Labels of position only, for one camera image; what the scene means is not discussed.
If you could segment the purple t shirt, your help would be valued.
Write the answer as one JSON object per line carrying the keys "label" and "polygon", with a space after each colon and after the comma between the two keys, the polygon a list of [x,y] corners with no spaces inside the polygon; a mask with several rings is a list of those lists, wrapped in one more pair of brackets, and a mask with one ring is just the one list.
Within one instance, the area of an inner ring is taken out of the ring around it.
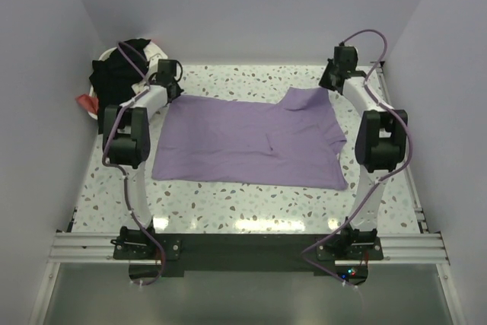
{"label": "purple t shirt", "polygon": [[164,118],[151,176],[342,191],[346,141],[323,88],[289,88],[276,104],[183,95]]}

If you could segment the white laundry basket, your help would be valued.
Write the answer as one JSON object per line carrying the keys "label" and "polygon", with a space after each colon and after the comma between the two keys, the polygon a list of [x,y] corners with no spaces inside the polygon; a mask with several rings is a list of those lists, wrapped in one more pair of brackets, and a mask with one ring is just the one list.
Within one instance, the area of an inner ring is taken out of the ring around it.
{"label": "white laundry basket", "polygon": [[156,72],[158,61],[166,58],[151,40],[138,38],[123,41],[94,60],[89,80],[98,99],[97,121],[103,121],[109,105],[122,104],[138,94],[145,84],[142,76]]}

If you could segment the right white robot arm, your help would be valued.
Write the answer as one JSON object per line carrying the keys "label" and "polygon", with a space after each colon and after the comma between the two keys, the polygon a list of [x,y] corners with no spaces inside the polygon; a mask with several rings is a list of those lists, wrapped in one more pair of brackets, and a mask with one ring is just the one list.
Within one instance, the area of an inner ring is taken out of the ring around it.
{"label": "right white robot arm", "polygon": [[342,227],[320,243],[336,259],[358,259],[378,248],[378,212],[385,186],[406,156],[407,112],[387,104],[357,65],[357,49],[341,42],[334,48],[319,83],[345,97],[361,117],[354,149],[360,165],[354,205]]}

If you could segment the aluminium frame rail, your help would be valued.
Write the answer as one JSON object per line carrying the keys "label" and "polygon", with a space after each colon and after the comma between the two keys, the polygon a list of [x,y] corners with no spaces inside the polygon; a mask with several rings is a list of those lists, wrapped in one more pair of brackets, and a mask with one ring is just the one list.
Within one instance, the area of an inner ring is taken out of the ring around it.
{"label": "aluminium frame rail", "polygon": [[63,263],[113,262],[113,234],[56,233],[49,249],[46,268],[37,293],[29,324],[43,324]]}

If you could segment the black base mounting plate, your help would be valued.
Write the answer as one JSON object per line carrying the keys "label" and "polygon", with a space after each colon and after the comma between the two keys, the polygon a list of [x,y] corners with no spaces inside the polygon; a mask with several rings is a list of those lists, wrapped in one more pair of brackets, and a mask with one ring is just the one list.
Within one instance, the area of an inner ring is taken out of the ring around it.
{"label": "black base mounting plate", "polygon": [[151,234],[122,228],[110,242],[113,258],[129,262],[131,279],[182,277],[187,272],[334,273],[346,281],[368,276],[384,254],[376,231],[337,234]]}

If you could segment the white t shirt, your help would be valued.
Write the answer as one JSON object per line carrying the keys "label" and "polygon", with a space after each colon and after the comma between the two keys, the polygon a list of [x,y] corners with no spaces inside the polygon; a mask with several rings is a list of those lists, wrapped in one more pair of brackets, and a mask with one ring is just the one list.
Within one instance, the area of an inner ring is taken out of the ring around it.
{"label": "white t shirt", "polygon": [[143,49],[149,67],[156,67],[160,59],[168,59],[167,54],[153,41]]}

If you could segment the black t shirt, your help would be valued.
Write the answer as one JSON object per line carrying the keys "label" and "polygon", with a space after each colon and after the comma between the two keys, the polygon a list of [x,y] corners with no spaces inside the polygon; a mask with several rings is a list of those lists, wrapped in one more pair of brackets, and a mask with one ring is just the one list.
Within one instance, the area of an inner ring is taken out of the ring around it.
{"label": "black t shirt", "polygon": [[[123,52],[132,60],[135,66],[144,74],[148,73],[148,61],[143,49],[151,42],[146,39],[127,40],[136,52],[127,45],[122,45]],[[104,110],[109,105],[119,105],[135,96],[132,89],[134,84],[142,81],[142,76],[133,68],[118,49],[111,52],[105,60],[92,62],[93,72],[90,82],[97,95],[99,109],[97,112],[98,133],[103,133]]]}

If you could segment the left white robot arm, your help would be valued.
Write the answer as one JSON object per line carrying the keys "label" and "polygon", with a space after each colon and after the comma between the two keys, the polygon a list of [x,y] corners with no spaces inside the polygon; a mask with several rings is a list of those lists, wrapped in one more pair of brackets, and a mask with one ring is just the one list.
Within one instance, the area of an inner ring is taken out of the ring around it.
{"label": "left white robot arm", "polygon": [[151,150],[150,119],[182,94],[182,76],[179,61],[160,59],[156,71],[136,88],[133,98],[104,111],[102,164],[121,172],[129,216],[129,225],[121,228],[113,244],[118,250],[131,248],[141,258],[163,251],[155,237],[145,189],[145,164]]}

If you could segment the coral orange t shirt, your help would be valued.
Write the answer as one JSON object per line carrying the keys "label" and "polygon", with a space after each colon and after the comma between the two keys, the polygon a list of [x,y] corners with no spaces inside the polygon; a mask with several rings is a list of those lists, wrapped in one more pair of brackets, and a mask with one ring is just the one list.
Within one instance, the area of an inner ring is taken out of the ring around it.
{"label": "coral orange t shirt", "polygon": [[86,110],[88,113],[97,115],[99,109],[99,102],[97,97],[92,97],[88,94],[82,94],[75,98],[80,107]]}

